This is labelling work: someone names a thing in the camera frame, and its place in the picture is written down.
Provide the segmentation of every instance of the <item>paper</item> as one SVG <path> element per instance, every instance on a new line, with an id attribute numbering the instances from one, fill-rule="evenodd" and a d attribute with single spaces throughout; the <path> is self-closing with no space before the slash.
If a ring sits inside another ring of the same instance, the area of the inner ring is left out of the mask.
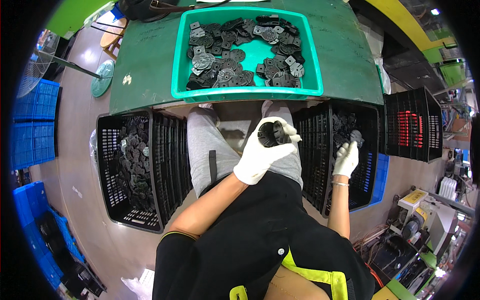
<path id="1" fill-rule="evenodd" d="M 230 2 L 263 2 L 267 0 L 231 0 Z M 205 2 L 205 3 L 220 3 L 223 0 L 197 0 L 197 2 Z"/>

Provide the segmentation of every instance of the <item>floor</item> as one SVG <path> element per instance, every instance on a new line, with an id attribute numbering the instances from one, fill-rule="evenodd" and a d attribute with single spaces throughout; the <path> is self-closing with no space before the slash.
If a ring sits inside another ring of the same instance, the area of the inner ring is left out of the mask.
<path id="1" fill-rule="evenodd" d="M 93 28 L 83 29 L 69 61 L 94 71 L 110 59 L 99 45 L 102 35 L 103 32 Z M 108 292 L 102 293 L 100 299 L 136 300 L 136 295 L 120 278 L 140 277 L 145 268 L 154 269 L 156 247 L 161 236 L 118 225 L 107 216 L 95 165 L 90 159 L 89 138 L 96 127 L 98 115 L 108 113 L 110 92 L 93 98 L 90 94 L 91 80 L 89 75 L 68 68 L 59 78 L 63 87 L 59 112 L 59 156 L 31 167 L 31 176 L 33 180 L 45 183 L 50 204 L 67 217 L 80 251 L 107 286 Z M 175 111 L 184 114 L 188 108 Z M 411 185 L 433 191 L 439 178 L 437 174 L 443 173 L 443 167 L 442 161 L 428 165 L 392 157 L 384 200 L 350 215 L 351 240 L 363 237 L 370 229 L 386 221 L 395 194 L 405 194 Z M 191 192 L 172 219 L 195 200 Z M 304 206 L 311 216 L 326 224 L 326 219 L 305 200 Z"/>

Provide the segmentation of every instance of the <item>black plastic basket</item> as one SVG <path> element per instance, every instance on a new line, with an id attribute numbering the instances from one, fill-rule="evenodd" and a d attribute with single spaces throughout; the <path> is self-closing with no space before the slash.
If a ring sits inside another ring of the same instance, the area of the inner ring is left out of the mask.
<path id="1" fill-rule="evenodd" d="M 431 163 L 442 157 L 440 105 L 426 87 L 385 95 L 385 154 Z"/>
<path id="2" fill-rule="evenodd" d="M 119 162 L 116 159 L 117 137 L 122 126 L 134 117 L 148 120 L 148 148 L 150 161 L 150 180 L 155 203 L 155 212 L 145 212 L 134 208 L 115 178 L 119 175 Z M 190 190 L 179 185 L 183 172 L 190 173 L 190 164 L 186 161 L 179 169 L 179 154 L 174 125 L 185 123 L 174 117 L 165 117 L 149 109 L 140 109 L 122 115 L 101 115 L 97 119 L 97 160 L 100 184 L 108 217 L 116 223 L 153 233 L 162 233 L 172 214 L 183 202 L 183 195 Z"/>
<path id="3" fill-rule="evenodd" d="M 358 102 L 331 101 L 303 109 L 293 115 L 294 124 L 302 137 L 299 153 L 302 164 L 303 196 L 324 216 L 331 207 L 333 172 L 332 114 L 342 110 L 355 113 L 357 129 L 363 143 L 359 164 L 350 178 L 348 208 L 354 211 L 368 206 L 372 200 L 378 158 L 377 108 Z"/>

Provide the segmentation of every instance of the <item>bag strap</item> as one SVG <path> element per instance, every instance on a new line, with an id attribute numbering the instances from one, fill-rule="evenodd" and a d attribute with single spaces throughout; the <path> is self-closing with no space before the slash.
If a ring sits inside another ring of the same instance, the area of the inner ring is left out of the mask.
<path id="1" fill-rule="evenodd" d="M 168 4 L 168 3 L 162 2 L 160 0 L 152 0 L 152 2 L 150 3 L 149 9 L 153 12 L 157 12 L 158 14 L 166 14 L 166 13 L 171 13 L 171 12 L 187 12 L 187 11 L 196 10 L 196 9 L 200 9 L 200 8 L 210 8 L 210 7 L 215 7 L 215 6 L 225 4 L 227 2 L 230 2 L 230 0 L 224 0 L 222 2 L 214 3 L 214 4 L 176 6 L 176 5 L 173 5 L 173 4 Z"/>

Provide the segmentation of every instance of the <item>person's hand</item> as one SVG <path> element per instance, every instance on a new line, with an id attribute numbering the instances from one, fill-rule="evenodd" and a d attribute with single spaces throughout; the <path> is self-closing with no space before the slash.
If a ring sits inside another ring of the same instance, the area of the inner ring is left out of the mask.
<path id="1" fill-rule="evenodd" d="M 293 126 L 288 125 L 284 119 L 279 117 L 261 119 L 257 128 L 255 128 L 248 138 L 240 162 L 233 168 L 233 173 L 243 183 L 249 185 L 257 184 L 274 161 L 281 159 L 290 153 L 297 152 L 297 149 L 291 143 L 271 148 L 266 148 L 260 143 L 258 140 L 258 130 L 260 126 L 266 122 L 275 121 L 280 121 L 280 123 L 282 123 L 284 133 L 290 136 L 292 142 L 298 142 L 301 140 L 300 136 L 297 134 L 297 130 Z"/>
<path id="2" fill-rule="evenodd" d="M 357 142 L 351 142 L 350 145 L 345 143 L 336 153 L 333 175 L 345 175 L 350 178 L 358 164 L 359 150 L 357 148 Z"/>

